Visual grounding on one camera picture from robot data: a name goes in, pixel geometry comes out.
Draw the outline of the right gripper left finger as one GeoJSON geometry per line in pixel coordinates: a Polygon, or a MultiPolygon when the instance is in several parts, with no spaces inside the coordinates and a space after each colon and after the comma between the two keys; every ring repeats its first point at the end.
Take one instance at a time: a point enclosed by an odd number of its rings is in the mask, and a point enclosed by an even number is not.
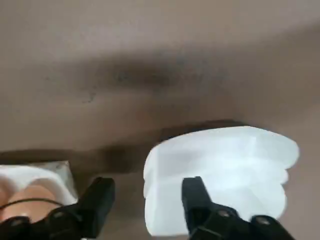
{"type": "Polygon", "coordinates": [[[13,216],[0,224],[2,240],[84,240],[96,239],[115,202],[115,181],[97,177],[76,203],[63,205],[41,220],[13,216]]]}

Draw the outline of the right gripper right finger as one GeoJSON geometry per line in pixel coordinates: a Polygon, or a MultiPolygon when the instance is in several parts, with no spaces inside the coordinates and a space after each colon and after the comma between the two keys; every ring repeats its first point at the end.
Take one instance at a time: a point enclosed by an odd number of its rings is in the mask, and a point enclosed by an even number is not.
{"type": "Polygon", "coordinates": [[[268,215],[254,215],[245,221],[235,209],[214,203],[199,176],[183,179],[181,200],[189,240],[295,239],[268,215]]]}

